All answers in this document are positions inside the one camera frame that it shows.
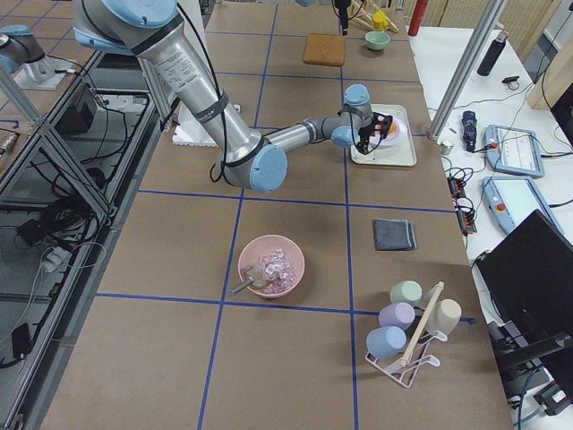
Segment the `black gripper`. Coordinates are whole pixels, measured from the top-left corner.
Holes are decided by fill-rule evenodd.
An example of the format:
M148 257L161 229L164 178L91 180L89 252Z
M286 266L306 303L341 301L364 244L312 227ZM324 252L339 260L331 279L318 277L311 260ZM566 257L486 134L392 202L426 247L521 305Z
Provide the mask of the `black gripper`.
M348 32L348 8L352 4L351 0L332 0L332 6L338 13L339 26L341 34L346 35Z
M385 140L393 126L393 116L378 112L372 114L369 125L362 127L359 132L359 142L355 145L362 155L369 155L376 151L381 142Z

